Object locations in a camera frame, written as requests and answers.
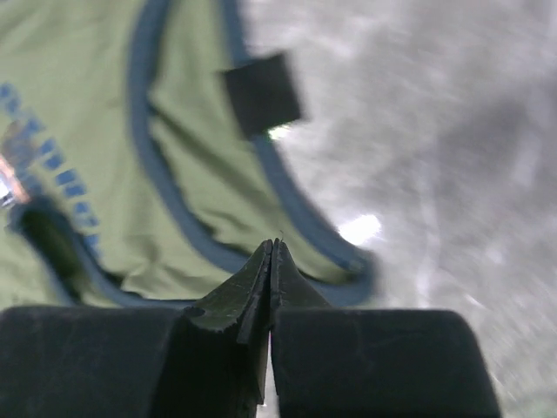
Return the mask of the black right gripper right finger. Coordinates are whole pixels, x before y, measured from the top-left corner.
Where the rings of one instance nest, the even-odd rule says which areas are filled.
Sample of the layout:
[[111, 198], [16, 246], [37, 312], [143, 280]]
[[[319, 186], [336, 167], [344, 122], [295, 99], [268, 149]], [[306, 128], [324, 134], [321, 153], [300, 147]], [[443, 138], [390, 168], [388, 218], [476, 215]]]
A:
[[270, 285], [281, 416], [500, 416], [476, 336], [458, 313], [332, 307], [281, 240]]

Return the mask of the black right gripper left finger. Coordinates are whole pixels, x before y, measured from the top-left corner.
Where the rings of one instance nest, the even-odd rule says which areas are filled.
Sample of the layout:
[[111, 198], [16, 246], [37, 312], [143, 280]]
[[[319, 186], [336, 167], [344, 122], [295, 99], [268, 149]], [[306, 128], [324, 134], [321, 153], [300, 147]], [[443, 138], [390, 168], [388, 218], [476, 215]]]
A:
[[265, 392], [272, 243], [192, 307], [13, 307], [4, 417], [253, 417]]

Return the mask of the green graphic tank top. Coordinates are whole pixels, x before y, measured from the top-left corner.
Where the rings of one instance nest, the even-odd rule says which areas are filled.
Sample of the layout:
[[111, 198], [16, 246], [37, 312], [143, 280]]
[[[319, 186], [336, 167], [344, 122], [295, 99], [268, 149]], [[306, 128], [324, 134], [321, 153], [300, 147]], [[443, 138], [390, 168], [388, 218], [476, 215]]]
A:
[[300, 116], [236, 1], [1, 4], [1, 305], [185, 305], [286, 240], [334, 306], [370, 260], [298, 190], [269, 130]]

